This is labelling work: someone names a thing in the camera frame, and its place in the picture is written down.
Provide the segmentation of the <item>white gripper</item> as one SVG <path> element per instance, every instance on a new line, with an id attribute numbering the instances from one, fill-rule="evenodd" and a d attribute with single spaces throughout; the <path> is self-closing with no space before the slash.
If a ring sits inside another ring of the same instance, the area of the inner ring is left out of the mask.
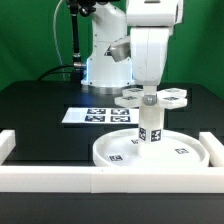
<path id="1" fill-rule="evenodd" d="M 144 104 L 155 105 L 167 58 L 168 28 L 132 28 L 130 48 L 133 78 L 143 87 Z"/>

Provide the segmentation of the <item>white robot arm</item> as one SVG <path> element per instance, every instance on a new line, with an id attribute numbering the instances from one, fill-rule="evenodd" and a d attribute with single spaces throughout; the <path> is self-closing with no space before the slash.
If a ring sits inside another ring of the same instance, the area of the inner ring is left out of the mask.
<path id="1" fill-rule="evenodd" d="M 121 11 L 105 1 L 93 13 L 93 50 L 81 81 L 87 91 L 118 94 L 143 87 L 143 102 L 157 103 L 169 37 L 182 22 L 184 0 L 126 0 Z"/>

